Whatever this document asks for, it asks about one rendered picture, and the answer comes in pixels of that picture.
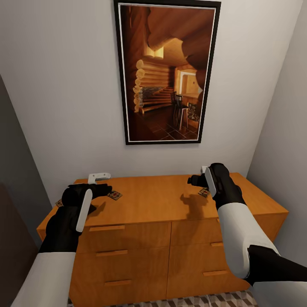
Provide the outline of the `mousetrap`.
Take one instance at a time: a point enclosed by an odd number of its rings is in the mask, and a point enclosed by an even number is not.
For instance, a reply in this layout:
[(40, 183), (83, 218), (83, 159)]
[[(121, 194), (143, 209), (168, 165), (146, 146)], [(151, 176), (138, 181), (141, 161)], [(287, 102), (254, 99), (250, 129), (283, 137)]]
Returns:
[(108, 193), (107, 196), (114, 199), (114, 200), (118, 200), (122, 196), (122, 194), (112, 190), (111, 192)]
[(204, 196), (204, 197), (207, 197), (209, 194), (210, 194), (210, 190), (209, 188), (203, 188), (202, 190), (200, 190), (198, 192), (198, 194)]
[(56, 202), (56, 205), (57, 205), (58, 207), (64, 206), (63, 203), (62, 203), (62, 199), (59, 200), (58, 202)]
[(88, 214), (89, 215), (91, 212), (93, 212), (94, 210), (96, 210), (97, 208), (95, 206), (93, 206), (92, 204), (90, 204), (90, 207), (89, 207), (89, 211), (88, 211)]

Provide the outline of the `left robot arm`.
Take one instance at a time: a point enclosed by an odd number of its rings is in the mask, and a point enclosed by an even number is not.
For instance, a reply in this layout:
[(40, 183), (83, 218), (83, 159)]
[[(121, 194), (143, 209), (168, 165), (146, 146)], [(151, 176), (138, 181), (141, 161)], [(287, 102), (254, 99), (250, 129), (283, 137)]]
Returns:
[(64, 191), (64, 206), (48, 221), (46, 237), (11, 307), (67, 307), (78, 237), (91, 201), (112, 191), (97, 181), (110, 179), (108, 173), (90, 174), (88, 184), (71, 184)]

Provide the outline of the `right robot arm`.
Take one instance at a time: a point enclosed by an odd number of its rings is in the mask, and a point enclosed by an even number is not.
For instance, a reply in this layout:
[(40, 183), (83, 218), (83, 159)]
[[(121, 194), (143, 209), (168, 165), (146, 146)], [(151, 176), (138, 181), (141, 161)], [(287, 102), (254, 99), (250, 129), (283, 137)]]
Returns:
[(307, 267), (279, 255), (223, 163), (202, 166), (188, 184), (209, 188), (216, 201), (226, 262), (270, 307), (307, 307)]

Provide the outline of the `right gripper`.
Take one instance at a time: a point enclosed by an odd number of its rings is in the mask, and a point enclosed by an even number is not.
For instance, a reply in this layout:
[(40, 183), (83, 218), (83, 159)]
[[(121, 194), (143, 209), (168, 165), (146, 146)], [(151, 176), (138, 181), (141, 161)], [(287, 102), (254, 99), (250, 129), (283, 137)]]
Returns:
[(203, 174), (202, 175), (195, 175), (193, 174), (191, 178), (188, 179), (188, 184), (192, 184), (193, 186), (199, 186), (203, 188), (209, 188), (207, 184), (204, 183), (202, 180)]

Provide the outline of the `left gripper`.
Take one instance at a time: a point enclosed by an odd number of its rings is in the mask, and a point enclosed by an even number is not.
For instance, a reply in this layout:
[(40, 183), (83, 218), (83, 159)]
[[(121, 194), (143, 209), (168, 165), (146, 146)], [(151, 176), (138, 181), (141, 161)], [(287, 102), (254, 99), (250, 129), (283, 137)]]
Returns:
[(96, 197), (100, 197), (100, 196), (107, 196), (108, 193), (112, 191), (112, 186), (107, 185), (107, 184), (100, 184), (100, 185), (99, 184), (89, 184), (89, 185), (95, 188), (95, 191), (96, 191), (96, 195), (93, 199), (95, 199)]

